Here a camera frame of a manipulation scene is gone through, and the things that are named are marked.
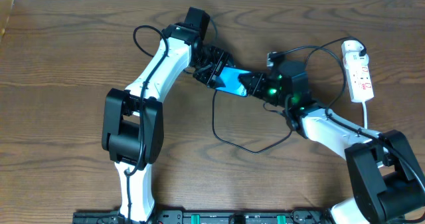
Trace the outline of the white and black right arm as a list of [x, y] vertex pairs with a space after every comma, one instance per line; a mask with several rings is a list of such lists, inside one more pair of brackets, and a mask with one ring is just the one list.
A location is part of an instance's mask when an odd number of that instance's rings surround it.
[[314, 100], [302, 63], [285, 61], [238, 81], [249, 95], [283, 107], [291, 131], [346, 161], [353, 197], [330, 208], [333, 223], [406, 223], [406, 214], [424, 206], [424, 174], [406, 136], [364, 129]]

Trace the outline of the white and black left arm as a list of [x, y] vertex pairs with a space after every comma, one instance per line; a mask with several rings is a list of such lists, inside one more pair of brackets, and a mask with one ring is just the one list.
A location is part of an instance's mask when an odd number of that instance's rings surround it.
[[204, 43], [210, 21], [205, 11], [190, 7], [184, 21], [154, 28], [159, 46], [149, 64], [125, 89], [106, 96], [102, 147], [120, 176], [119, 223], [147, 223], [153, 213], [152, 165], [163, 145], [163, 103], [177, 77], [192, 67], [207, 87], [224, 86], [219, 75], [230, 54]]

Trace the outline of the blue Samsung Galaxy smartphone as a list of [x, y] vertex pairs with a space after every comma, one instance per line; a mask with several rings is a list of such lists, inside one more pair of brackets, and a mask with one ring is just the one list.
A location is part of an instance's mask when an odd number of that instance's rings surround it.
[[239, 68], [226, 66], [216, 79], [215, 90], [226, 92], [229, 94], [247, 97], [248, 92], [244, 85], [239, 81], [238, 77], [241, 74], [249, 74], [250, 71]]

